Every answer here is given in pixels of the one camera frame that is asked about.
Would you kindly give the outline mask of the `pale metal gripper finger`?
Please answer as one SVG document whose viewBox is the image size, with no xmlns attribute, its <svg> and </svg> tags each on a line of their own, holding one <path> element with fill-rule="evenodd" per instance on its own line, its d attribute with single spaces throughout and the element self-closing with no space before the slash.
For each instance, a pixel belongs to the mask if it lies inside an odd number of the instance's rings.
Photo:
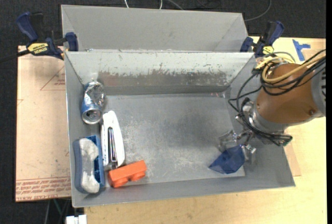
<svg viewBox="0 0 332 224">
<path fill-rule="evenodd" d="M 225 151 L 239 144 L 238 134 L 234 130 L 230 130 L 218 138 L 219 151 Z"/>
<path fill-rule="evenodd" d="M 245 144 L 242 147 L 245 161 L 249 163 L 255 163 L 256 162 L 256 154 L 257 154 L 257 149 L 250 145 L 250 144 Z"/>
</svg>

